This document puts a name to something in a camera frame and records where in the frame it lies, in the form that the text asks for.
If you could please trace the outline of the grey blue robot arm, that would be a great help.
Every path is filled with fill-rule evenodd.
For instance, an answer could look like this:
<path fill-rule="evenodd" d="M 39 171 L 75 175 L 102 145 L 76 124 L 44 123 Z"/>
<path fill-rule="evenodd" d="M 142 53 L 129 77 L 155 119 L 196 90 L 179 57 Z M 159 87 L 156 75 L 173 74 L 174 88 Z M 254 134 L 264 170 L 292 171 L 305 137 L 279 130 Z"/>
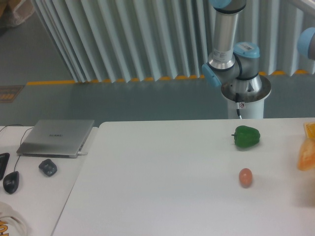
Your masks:
<path fill-rule="evenodd" d="M 232 79 L 248 80 L 260 72 L 293 75 L 315 67 L 315 21 L 312 0 L 213 0 L 216 12 L 212 50 L 202 65 L 214 86 Z"/>

